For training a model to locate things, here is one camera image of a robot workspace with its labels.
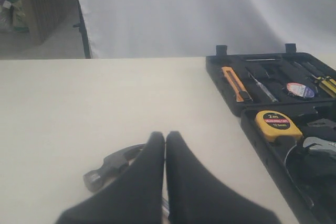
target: tape measure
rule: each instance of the tape measure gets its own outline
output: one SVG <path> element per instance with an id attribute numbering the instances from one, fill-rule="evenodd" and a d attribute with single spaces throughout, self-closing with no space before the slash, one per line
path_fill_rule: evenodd
<path id="1" fill-rule="evenodd" d="M 279 136 L 292 136 L 300 140 L 303 135 L 293 121 L 286 115 L 272 110 L 260 111 L 255 119 L 258 127 L 269 142 L 274 142 Z"/>

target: orange utility knife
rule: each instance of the orange utility knife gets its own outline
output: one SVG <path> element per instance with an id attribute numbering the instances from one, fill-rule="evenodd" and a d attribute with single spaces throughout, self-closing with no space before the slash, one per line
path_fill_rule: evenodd
<path id="1" fill-rule="evenodd" d="M 237 102 L 252 102 L 252 98 L 245 89 L 243 83 L 240 81 L 236 73 L 230 67 L 222 67 L 225 78 L 234 89 L 236 93 Z"/>

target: white backdrop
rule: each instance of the white backdrop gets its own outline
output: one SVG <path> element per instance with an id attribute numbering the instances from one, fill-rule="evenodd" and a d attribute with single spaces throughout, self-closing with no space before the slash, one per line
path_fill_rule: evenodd
<path id="1" fill-rule="evenodd" d="M 336 52 L 336 0 L 80 0 L 94 58 Z"/>

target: white table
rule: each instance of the white table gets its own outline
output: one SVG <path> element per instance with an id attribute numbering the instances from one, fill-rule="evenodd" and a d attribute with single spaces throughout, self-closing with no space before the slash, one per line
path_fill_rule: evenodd
<path id="1" fill-rule="evenodd" d="M 171 130 L 227 186 L 297 223 L 204 58 L 1 61 L 0 79 L 1 223 L 54 223 L 91 196 L 82 175 L 105 156 Z"/>

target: black toolbox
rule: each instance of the black toolbox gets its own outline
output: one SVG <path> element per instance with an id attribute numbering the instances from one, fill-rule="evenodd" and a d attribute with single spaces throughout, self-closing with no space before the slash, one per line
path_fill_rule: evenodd
<path id="1" fill-rule="evenodd" d="M 336 71 L 295 44 L 262 55 L 217 46 L 206 69 L 300 223 L 336 224 Z"/>

